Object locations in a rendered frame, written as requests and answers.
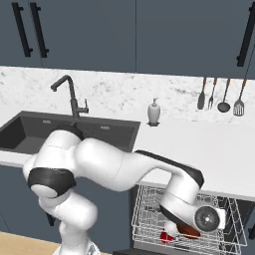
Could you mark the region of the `wide blue-grey wall cupboard door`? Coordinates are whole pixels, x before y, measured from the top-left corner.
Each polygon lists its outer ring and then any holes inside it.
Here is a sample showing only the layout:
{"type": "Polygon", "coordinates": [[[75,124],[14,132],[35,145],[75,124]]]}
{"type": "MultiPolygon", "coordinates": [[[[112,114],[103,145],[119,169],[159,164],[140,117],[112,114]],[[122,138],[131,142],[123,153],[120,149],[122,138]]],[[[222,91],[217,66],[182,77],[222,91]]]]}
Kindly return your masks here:
{"type": "Polygon", "coordinates": [[[255,50],[242,49],[255,0],[136,0],[141,74],[255,80],[255,50]]]}

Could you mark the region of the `red cup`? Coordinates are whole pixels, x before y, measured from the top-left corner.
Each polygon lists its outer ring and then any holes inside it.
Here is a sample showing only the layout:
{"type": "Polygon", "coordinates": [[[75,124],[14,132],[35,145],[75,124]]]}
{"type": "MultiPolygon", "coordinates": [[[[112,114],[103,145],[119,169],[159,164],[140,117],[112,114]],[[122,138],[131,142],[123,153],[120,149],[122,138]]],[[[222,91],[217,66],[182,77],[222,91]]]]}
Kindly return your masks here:
{"type": "Polygon", "coordinates": [[[160,234],[160,240],[162,243],[169,243],[174,240],[174,237],[168,235],[165,231],[162,231],[160,234]]]}

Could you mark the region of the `narrow blue-grey wall cupboard door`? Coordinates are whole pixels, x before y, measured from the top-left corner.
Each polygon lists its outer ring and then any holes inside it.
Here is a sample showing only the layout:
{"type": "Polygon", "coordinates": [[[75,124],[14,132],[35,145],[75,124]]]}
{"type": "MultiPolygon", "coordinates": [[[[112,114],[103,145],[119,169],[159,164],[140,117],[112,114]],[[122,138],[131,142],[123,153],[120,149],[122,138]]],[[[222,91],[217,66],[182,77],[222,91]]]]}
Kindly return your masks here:
{"type": "Polygon", "coordinates": [[[41,57],[29,7],[29,0],[0,0],[0,66],[41,68],[41,57]],[[12,2],[17,2],[21,12],[29,47],[33,49],[30,58],[23,52],[12,2]]]}

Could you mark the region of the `brown bowl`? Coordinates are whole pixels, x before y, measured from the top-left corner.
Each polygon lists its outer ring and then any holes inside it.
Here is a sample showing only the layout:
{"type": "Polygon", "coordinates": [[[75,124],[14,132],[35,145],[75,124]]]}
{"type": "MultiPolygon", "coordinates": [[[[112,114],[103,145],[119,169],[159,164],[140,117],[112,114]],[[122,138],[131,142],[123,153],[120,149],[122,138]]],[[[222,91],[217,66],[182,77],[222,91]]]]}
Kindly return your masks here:
{"type": "Polygon", "coordinates": [[[177,230],[180,234],[188,239],[197,239],[200,233],[189,225],[177,225],[177,230]]]}

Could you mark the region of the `black sink tap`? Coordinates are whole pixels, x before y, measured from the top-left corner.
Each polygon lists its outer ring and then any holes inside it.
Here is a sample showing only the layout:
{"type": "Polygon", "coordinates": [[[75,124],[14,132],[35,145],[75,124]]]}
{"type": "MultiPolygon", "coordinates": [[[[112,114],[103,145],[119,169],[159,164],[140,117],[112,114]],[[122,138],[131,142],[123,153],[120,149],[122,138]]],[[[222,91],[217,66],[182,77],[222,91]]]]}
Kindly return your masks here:
{"type": "Polygon", "coordinates": [[[70,91],[70,104],[71,104],[71,110],[72,110],[72,116],[74,119],[78,119],[80,117],[80,114],[87,114],[89,112],[88,102],[85,102],[85,106],[83,108],[80,108],[78,106],[78,101],[75,94],[75,88],[74,88],[74,82],[72,78],[69,75],[63,76],[61,79],[56,81],[52,86],[51,90],[53,92],[56,92],[58,88],[65,82],[68,82],[69,84],[69,91],[70,91]]]}

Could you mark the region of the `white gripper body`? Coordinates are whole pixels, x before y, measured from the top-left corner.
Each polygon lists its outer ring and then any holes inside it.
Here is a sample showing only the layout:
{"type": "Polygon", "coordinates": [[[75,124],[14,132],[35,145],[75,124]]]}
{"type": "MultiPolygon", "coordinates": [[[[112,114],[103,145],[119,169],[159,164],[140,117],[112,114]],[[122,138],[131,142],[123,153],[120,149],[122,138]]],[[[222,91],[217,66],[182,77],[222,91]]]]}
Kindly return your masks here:
{"type": "Polygon", "coordinates": [[[177,226],[172,221],[167,221],[164,224],[164,229],[168,235],[177,235],[178,234],[177,226]]]}

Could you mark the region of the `black dishwasher door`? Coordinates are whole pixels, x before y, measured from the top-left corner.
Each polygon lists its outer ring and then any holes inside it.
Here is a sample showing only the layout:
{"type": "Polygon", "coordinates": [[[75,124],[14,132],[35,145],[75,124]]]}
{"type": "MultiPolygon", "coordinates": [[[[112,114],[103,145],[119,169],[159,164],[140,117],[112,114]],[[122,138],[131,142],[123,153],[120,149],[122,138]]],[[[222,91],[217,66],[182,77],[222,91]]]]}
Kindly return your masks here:
{"type": "Polygon", "coordinates": [[[161,255],[161,254],[151,252],[151,251],[145,251],[145,250],[130,248],[130,249],[114,251],[113,255],[161,255]]]}

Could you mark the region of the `white soap dispenser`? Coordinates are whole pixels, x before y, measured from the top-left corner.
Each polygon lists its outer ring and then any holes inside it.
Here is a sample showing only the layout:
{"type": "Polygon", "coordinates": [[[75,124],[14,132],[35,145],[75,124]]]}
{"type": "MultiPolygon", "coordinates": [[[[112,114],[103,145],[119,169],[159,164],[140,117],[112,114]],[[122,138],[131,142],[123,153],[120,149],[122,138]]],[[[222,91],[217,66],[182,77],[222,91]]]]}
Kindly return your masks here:
{"type": "Polygon", "coordinates": [[[148,124],[153,127],[158,125],[160,116],[160,105],[156,102],[156,98],[147,108],[148,124]]]}

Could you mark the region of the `blue-grey base cupboard door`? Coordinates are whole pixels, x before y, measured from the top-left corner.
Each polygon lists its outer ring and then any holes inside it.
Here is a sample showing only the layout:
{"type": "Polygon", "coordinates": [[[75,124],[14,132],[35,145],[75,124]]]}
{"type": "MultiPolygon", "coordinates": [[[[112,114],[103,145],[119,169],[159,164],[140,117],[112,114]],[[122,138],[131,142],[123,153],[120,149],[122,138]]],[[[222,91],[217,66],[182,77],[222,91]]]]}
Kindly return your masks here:
{"type": "Polygon", "coordinates": [[[247,245],[242,247],[241,255],[255,255],[255,239],[248,238],[248,228],[252,228],[255,223],[255,202],[247,200],[237,200],[240,216],[243,223],[247,245]]]}
{"type": "MultiPolygon", "coordinates": [[[[98,220],[89,235],[100,250],[129,248],[129,192],[114,192],[86,178],[78,178],[74,190],[99,209],[98,220]]],[[[10,233],[61,242],[59,222],[55,221],[54,226],[49,224],[21,168],[0,166],[0,212],[10,233]]]]}

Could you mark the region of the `dark grey sink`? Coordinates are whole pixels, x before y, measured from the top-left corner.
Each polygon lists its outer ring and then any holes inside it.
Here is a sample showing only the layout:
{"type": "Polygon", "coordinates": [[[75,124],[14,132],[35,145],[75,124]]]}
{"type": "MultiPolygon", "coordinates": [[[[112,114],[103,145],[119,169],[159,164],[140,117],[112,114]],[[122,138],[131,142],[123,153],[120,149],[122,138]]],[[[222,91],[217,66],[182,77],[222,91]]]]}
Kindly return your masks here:
{"type": "Polygon", "coordinates": [[[0,149],[33,154],[59,126],[75,122],[84,137],[105,141],[124,151],[132,151],[140,122],[22,111],[0,127],[0,149]]]}

